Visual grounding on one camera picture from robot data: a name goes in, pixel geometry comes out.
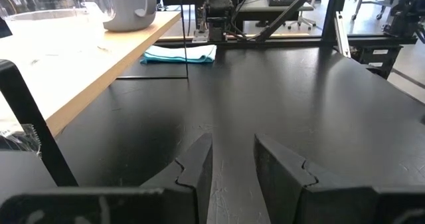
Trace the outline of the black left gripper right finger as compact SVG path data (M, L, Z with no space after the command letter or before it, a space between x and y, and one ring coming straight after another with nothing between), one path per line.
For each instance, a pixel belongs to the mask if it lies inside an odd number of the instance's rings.
M268 136L254 137L271 223L423 223L424 186L350 182Z

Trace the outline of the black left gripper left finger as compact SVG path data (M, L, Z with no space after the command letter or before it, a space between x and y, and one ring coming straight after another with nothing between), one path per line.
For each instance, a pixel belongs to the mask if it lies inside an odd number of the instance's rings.
M205 133L139 187L58 187L12 196L2 223L206 223L213 135Z

